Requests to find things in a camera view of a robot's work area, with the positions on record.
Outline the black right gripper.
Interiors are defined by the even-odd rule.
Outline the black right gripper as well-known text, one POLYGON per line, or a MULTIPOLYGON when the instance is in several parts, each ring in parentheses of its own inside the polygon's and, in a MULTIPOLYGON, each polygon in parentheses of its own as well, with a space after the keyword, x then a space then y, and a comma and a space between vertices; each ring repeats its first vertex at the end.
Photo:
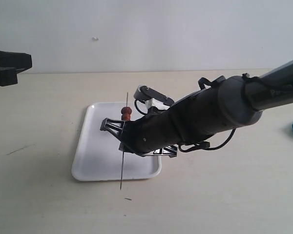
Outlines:
POLYGON ((151 114, 135 121, 105 118, 101 131, 119 140, 119 150, 146 156, 177 156, 180 134, 166 114, 151 114))

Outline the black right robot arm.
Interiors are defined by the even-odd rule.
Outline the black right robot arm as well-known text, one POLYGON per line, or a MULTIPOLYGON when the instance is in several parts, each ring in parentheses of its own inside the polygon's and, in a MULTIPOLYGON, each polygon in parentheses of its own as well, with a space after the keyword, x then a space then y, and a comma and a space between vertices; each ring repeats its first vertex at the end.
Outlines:
POLYGON ((105 118, 100 129, 119 140, 121 151, 141 157, 210 151, 209 138, 215 134, 233 135, 255 124, 264 110, 293 103, 293 60, 259 77, 201 78, 198 85, 198 91, 178 101, 141 85, 134 101, 147 112, 131 120, 125 107, 120 120, 105 118))

